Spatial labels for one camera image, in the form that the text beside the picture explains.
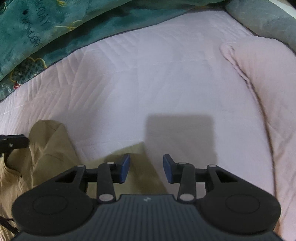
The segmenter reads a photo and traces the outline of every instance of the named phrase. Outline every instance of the silver screw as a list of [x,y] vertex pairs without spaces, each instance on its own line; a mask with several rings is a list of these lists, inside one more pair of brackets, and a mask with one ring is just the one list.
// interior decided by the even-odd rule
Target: silver screw
[[194,196],[190,193],[184,193],[180,195],[180,199],[185,202],[190,202],[194,199]]
[[114,198],[114,196],[109,193],[104,193],[99,196],[99,199],[102,202],[109,202],[109,201],[113,200],[113,198]]

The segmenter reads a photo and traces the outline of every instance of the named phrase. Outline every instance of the bed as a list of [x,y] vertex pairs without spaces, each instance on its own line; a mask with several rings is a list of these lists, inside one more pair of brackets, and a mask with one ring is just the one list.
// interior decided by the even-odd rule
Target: bed
[[207,9],[97,41],[1,102],[0,133],[27,135],[53,119],[86,164],[143,145],[169,193],[178,186],[166,181],[164,153],[196,168],[219,165],[274,194],[260,106],[219,49],[251,35],[224,10]]

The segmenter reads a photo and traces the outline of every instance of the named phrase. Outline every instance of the khaki cloth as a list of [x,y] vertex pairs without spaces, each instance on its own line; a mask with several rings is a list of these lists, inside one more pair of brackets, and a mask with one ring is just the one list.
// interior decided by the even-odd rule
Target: khaki cloth
[[[4,218],[12,218],[11,207],[18,196],[79,164],[66,128],[59,122],[38,121],[29,140],[28,148],[13,150],[0,158],[0,215]],[[2,240],[13,236],[0,226]]]

